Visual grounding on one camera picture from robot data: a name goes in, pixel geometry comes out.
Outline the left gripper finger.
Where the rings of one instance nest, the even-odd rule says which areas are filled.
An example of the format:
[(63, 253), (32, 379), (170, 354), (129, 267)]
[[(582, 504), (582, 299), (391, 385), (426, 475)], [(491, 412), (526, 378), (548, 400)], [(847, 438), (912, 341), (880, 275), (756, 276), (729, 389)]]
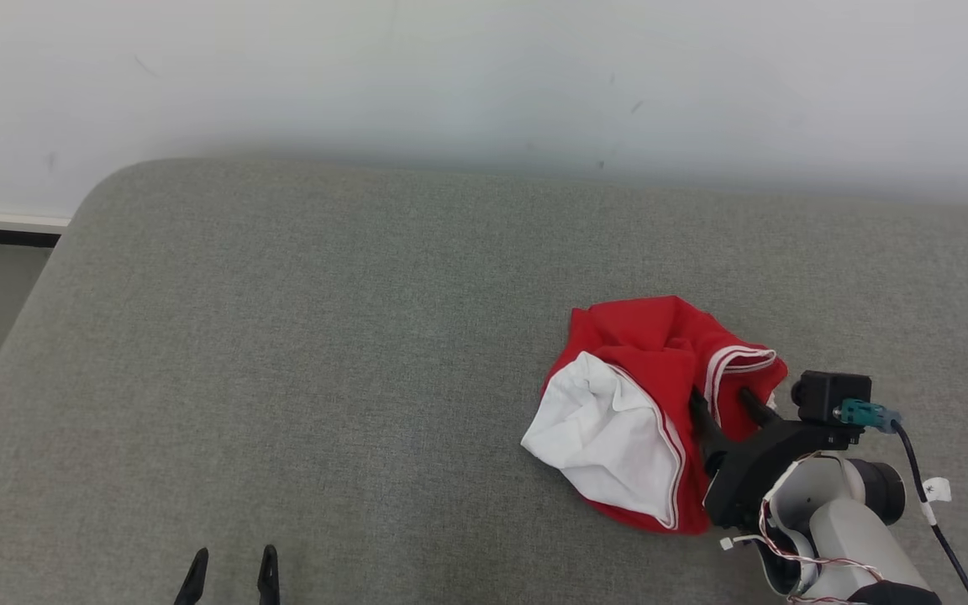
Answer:
[(193, 556), (191, 566), (185, 575), (181, 588), (174, 597), (174, 605), (196, 605), (203, 598), (205, 587), (205, 575), (207, 575), (208, 558), (210, 552), (207, 548), (201, 548)]
[(273, 544), (267, 544), (262, 551), (257, 590), (259, 605), (280, 605), (279, 555)]

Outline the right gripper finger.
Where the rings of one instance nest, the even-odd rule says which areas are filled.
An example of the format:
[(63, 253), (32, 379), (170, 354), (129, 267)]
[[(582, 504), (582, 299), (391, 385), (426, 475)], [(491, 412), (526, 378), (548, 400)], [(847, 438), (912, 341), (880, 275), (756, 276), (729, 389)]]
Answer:
[(718, 474), (723, 460), (729, 455), (733, 441), (723, 432), (709, 409), (709, 402), (698, 388), (692, 388), (689, 396), (689, 417), (692, 432), (702, 457), (704, 472), (707, 476)]
[(749, 438), (777, 438), (783, 429), (783, 417), (775, 409), (761, 401), (750, 388), (741, 388), (740, 401), (755, 429)]

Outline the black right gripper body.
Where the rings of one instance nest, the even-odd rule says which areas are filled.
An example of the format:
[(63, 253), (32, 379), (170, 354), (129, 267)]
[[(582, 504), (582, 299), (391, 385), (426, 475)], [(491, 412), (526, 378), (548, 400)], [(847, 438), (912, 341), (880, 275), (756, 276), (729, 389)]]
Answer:
[(718, 474), (708, 476), (702, 505), (711, 524), (722, 529), (752, 529), (763, 497), (784, 471), (803, 456), (846, 450), (863, 435), (862, 428), (822, 426), (783, 420), (777, 438), (733, 441)]

